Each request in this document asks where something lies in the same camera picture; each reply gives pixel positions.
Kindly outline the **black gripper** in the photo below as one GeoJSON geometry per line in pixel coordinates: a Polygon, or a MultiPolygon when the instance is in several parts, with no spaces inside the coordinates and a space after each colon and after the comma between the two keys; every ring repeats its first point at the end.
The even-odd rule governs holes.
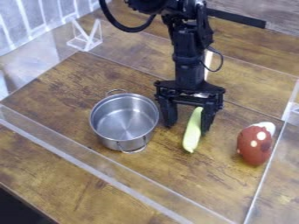
{"type": "Polygon", "coordinates": [[[225,89],[204,81],[195,89],[180,87],[173,80],[156,81],[155,98],[163,113],[164,126],[171,128],[177,121],[177,105],[201,106],[200,132],[209,131],[217,109],[223,108],[225,89]]]}

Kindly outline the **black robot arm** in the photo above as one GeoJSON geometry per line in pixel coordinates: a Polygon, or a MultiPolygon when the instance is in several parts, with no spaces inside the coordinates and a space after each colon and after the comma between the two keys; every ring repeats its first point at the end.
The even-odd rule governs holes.
{"type": "Polygon", "coordinates": [[[223,109],[225,93],[223,87],[204,80],[204,52],[212,43],[207,3],[203,0],[127,0],[125,3],[144,14],[160,14],[168,28],[175,79],[153,83],[164,125],[175,125],[177,106],[191,105],[203,108],[200,131],[207,132],[217,111],[223,109]]]}

